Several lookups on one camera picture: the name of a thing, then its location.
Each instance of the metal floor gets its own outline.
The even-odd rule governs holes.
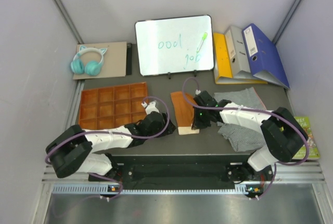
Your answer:
[[[55,195],[44,223],[324,223],[311,184],[275,184],[260,201],[243,195],[122,195],[110,201],[90,198],[55,218],[86,195]]]

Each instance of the cardboard piece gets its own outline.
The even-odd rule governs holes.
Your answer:
[[[76,52],[79,51],[80,44],[76,47]],[[104,65],[97,76],[89,76],[88,74],[74,74],[73,80],[79,79],[96,79],[96,78],[107,78],[107,77],[124,77],[126,75],[126,42],[115,42],[115,43],[94,43],[84,44],[86,47],[94,48],[108,48],[104,54]],[[84,65],[89,61],[95,60],[100,61],[100,55],[94,52],[88,52],[81,56],[81,60]]]

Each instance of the cat ear headphones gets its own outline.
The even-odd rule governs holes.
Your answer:
[[[79,52],[76,53],[76,55],[73,58],[73,61],[71,62],[71,70],[75,74],[86,73],[90,76],[98,75],[104,64],[104,54],[106,50],[107,48],[87,48],[86,46],[81,45]],[[100,62],[98,63],[96,61],[90,61],[87,63],[86,66],[84,66],[83,62],[80,60],[80,57],[87,52],[99,53],[101,56]]]

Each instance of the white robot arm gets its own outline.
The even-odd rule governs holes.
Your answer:
[[[148,105],[143,103],[143,106],[147,116],[137,123],[98,131],[81,129],[79,125],[67,129],[46,148],[56,175],[64,178],[75,172],[96,173],[101,176],[111,173],[113,168],[118,166],[117,163],[111,155],[95,154],[96,152],[115,147],[128,148],[141,145],[148,139],[145,136],[161,132],[166,125],[167,115],[160,113],[155,101]],[[171,134],[174,130],[175,126],[169,121],[167,128],[158,137]],[[60,146],[68,138],[83,132],[84,135]]]
[[[247,161],[256,172],[261,171],[269,165],[273,165],[277,161],[291,161],[304,144],[294,129],[268,114],[243,111],[241,109],[247,107],[227,100],[217,102],[207,91],[198,92],[194,100],[202,107],[237,108],[224,109],[222,111],[204,110],[206,116],[203,115],[203,117],[214,122],[220,121],[222,123],[243,126],[264,135],[266,145],[255,151]],[[287,109],[280,107],[276,111],[267,110],[267,112],[273,112],[288,120],[308,139],[306,132]]]

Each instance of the binder label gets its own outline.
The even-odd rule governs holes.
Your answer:
[[[255,43],[252,26],[244,29],[244,36],[246,40],[246,46],[248,48],[249,56],[253,56],[258,52],[257,45]]]
[[[231,30],[228,30],[227,33],[225,33],[225,41],[227,43],[229,59],[231,60],[236,55],[233,38],[231,36]]]

